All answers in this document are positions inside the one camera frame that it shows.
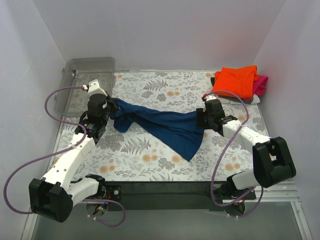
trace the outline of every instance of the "gray tray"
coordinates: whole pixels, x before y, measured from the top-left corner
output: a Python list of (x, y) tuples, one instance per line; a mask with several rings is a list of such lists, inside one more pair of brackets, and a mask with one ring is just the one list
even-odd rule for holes
[[(69, 60), (63, 70), (60, 88), (87, 85), (98, 79), (100, 86), (112, 95), (116, 84), (114, 79), (115, 59), (113, 57), (91, 57)], [(67, 118), (78, 118), (87, 110), (89, 96), (81, 89), (60, 91), (56, 97), (54, 111)]]

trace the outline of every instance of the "floral pattern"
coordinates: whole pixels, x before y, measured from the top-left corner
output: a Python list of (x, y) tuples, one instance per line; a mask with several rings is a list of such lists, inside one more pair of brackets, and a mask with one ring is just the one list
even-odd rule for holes
[[(112, 96), (150, 109), (188, 113), (203, 107), (201, 97), (212, 89), (210, 76), (210, 72), (121, 72), (115, 75)], [(78, 96), (76, 104), (85, 108), (87, 100), (84, 97), (80, 101)], [(224, 104), (223, 108), (226, 115), (240, 121), (247, 117), (242, 105)], [(258, 106), (247, 105), (247, 108), (250, 118), (246, 125), (265, 135)], [(77, 118), (67, 120), (78, 122)], [(106, 132), (81, 163), (74, 179), (97, 174), (107, 181), (209, 181), (228, 142), (218, 133), (206, 130), (198, 152), (188, 162), (137, 123), (125, 133), (118, 132), (113, 123), (110, 119)], [(73, 125), (62, 126), (57, 151), (68, 146), (74, 129)], [(59, 156), (52, 158), (51, 166), (58, 160)], [(226, 180), (232, 174), (252, 168), (252, 164), (252, 155), (232, 143), (218, 167), (216, 179)]]

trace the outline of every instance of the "orange cloth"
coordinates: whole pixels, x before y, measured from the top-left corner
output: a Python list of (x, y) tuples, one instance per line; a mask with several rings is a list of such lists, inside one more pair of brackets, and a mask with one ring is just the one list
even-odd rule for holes
[[(259, 79), (257, 66), (245, 66), (238, 69), (223, 67), (221, 71), (214, 74), (214, 86), (212, 91), (229, 91), (240, 98), (252, 98), (253, 84)], [(218, 95), (234, 97), (225, 92)]]

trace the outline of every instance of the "blue towel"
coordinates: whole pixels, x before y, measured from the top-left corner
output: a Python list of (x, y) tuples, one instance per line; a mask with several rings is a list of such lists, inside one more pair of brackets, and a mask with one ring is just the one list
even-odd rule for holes
[(136, 122), (188, 161), (198, 151), (204, 130), (196, 128), (195, 111), (189, 113), (157, 111), (126, 103), (118, 98), (114, 99), (120, 110), (110, 118), (114, 119), (113, 126), (119, 132), (125, 133), (131, 124)]

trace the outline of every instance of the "pile of folded cloth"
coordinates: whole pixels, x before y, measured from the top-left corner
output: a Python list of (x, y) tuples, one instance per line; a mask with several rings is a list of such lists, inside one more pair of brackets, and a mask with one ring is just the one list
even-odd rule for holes
[[(266, 92), (267, 76), (257, 74), (257, 66), (241, 68), (223, 67), (211, 77), (212, 91), (228, 91), (239, 96), (246, 104), (258, 104), (258, 96)], [(239, 100), (226, 92), (218, 92), (218, 99), (225, 104), (241, 104)]]

